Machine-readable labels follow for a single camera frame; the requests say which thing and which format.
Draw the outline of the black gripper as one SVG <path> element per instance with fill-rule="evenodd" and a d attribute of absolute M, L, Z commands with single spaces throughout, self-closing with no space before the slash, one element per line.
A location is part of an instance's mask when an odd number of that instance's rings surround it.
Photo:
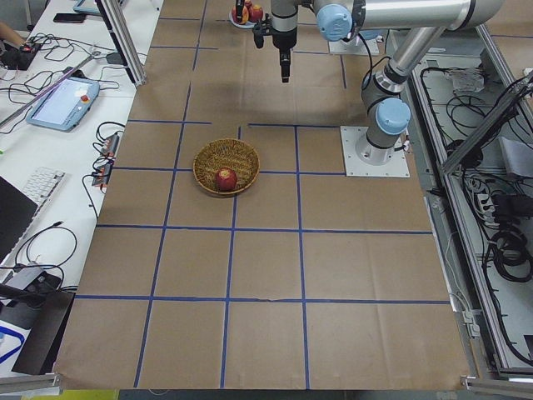
<path fill-rule="evenodd" d="M 296 46 L 296 13 L 289 16 L 266 14 L 252 29 L 256 48 L 262 49 L 265 37 L 271 37 L 279 52 L 281 82 L 289 83 L 291 76 L 291 50 Z"/>

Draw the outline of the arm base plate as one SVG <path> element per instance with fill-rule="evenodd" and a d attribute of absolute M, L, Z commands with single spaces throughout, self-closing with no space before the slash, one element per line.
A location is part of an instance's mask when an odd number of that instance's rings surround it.
<path fill-rule="evenodd" d="M 349 178 L 408 178 L 410 176 L 398 138 L 390 149 L 373 147 L 367 140 L 368 127 L 340 126 L 346 175 Z"/>
<path fill-rule="evenodd" d="M 371 55 L 378 55 L 380 53 L 379 47 L 378 47 L 378 38 L 381 38 L 381 32 L 380 31 L 361 31 L 361 35 L 366 41 L 366 45 L 368 46 Z M 365 44 L 360 38 L 356 38 L 350 42 L 329 42 L 329 53 L 331 54 L 337 54 L 337 55 L 361 55 L 365 56 L 367 55 L 367 50 L 365 47 Z"/>

